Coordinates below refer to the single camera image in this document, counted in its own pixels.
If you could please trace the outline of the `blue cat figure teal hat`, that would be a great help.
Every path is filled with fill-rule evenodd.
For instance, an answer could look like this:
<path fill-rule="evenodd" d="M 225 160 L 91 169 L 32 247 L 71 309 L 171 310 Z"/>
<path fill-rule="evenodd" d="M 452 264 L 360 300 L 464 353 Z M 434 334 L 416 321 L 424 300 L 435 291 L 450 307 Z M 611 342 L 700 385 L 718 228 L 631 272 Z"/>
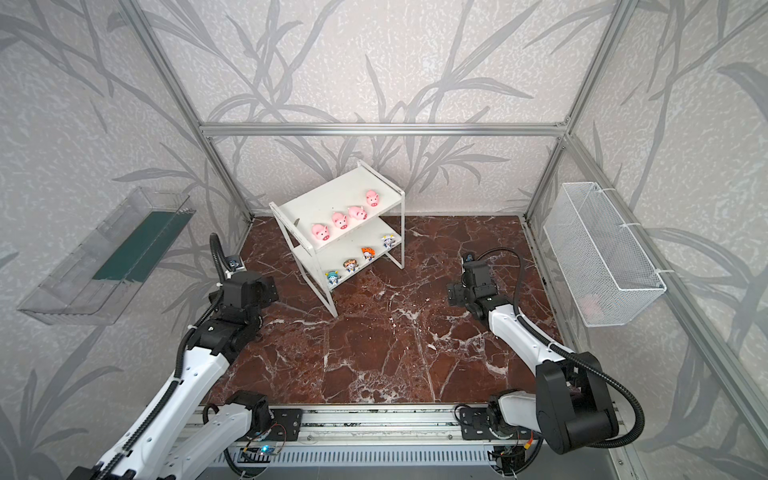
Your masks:
<path fill-rule="evenodd" d="M 329 286 L 335 287 L 341 281 L 341 276 L 338 271 L 332 270 L 325 273 L 326 280 Z"/>

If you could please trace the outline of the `pink pig toy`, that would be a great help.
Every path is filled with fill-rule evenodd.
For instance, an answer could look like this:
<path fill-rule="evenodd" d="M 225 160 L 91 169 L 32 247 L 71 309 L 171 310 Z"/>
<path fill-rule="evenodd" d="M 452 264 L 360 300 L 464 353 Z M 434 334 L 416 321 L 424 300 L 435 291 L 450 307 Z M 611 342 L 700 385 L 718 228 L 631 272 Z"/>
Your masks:
<path fill-rule="evenodd" d="M 368 213 L 362 206 L 349 207 L 348 215 L 350 219 L 357 221 L 365 221 L 368 218 Z"/>
<path fill-rule="evenodd" d="M 313 237 L 320 242 L 328 241 L 331 236 L 329 227 L 325 224 L 320 224 L 320 223 L 316 223 L 312 225 L 311 233 Z"/>
<path fill-rule="evenodd" d="M 331 220 L 333 225 L 339 230 L 345 230 L 349 227 L 348 216 L 342 212 L 334 212 Z"/>
<path fill-rule="evenodd" d="M 369 207 L 375 208 L 380 204 L 380 196 L 374 190 L 368 190 L 365 195 L 366 203 Z"/>

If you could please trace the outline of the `blue cat figure flower collar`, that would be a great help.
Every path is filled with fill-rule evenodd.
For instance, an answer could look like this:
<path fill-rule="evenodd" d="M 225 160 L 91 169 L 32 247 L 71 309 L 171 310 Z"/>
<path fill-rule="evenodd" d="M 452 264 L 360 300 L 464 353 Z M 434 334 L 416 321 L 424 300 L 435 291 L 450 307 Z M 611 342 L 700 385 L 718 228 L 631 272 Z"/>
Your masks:
<path fill-rule="evenodd" d="M 354 274 L 360 269 L 360 263 L 357 259 L 351 258 L 343 263 L 343 267 L 347 273 Z"/>

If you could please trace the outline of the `orange octopus toy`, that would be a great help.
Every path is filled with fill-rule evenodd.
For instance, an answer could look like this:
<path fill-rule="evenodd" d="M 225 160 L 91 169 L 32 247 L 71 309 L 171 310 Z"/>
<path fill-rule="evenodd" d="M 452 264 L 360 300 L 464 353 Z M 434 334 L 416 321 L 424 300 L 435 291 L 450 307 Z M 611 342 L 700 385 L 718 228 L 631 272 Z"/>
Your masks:
<path fill-rule="evenodd" d="M 373 260 L 376 256 L 376 251 L 371 247 L 362 247 L 361 252 L 365 260 Z"/>

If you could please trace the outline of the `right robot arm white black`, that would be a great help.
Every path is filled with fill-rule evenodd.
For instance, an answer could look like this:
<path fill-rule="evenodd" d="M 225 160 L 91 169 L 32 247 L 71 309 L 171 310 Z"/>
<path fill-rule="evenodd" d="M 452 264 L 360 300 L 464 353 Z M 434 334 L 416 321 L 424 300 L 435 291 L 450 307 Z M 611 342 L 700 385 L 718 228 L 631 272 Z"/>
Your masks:
<path fill-rule="evenodd" d="M 499 292 L 485 258 L 510 253 L 518 261 L 511 298 Z M 526 261 L 514 249 L 496 247 L 462 257 L 461 280 L 448 287 L 451 306 L 466 309 L 507 344 L 535 377 L 535 392 L 508 392 L 489 402 L 493 428 L 524 427 L 558 454 L 580 448 L 615 449 L 644 432 L 645 412 L 635 395 L 605 373 L 589 352 L 575 352 L 536 326 L 520 306 Z"/>

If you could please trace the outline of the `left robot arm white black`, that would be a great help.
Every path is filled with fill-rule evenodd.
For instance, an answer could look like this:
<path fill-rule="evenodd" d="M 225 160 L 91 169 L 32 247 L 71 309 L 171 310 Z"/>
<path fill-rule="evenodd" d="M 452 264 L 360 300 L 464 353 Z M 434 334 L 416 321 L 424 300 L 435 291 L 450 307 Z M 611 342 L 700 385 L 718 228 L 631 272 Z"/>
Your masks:
<path fill-rule="evenodd" d="M 263 309 L 276 302 L 271 277 L 224 254 L 217 234 L 209 248 L 217 289 L 201 317 L 188 325 L 164 386 L 125 436 L 92 467 L 76 467 L 72 479 L 194 479 L 235 441 L 262 438 L 275 423 L 265 395 L 232 394 L 196 433 L 178 439 L 218 379 L 263 326 Z"/>

